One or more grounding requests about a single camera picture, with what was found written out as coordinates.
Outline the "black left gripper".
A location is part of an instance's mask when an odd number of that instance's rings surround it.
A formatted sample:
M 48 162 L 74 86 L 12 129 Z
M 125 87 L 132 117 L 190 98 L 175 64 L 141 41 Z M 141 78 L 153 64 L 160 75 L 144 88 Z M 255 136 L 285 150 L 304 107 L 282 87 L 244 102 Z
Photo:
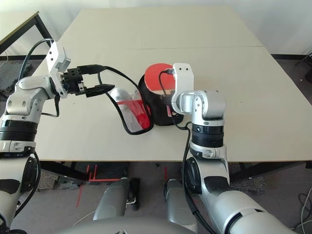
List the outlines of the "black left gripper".
M 99 84 L 92 88 L 86 88 L 83 83 L 85 74 L 99 74 L 106 69 L 105 66 L 98 64 L 84 65 L 77 68 L 67 69 L 61 75 L 61 83 L 68 94 L 86 95 L 87 98 L 105 94 L 115 88 L 111 84 Z

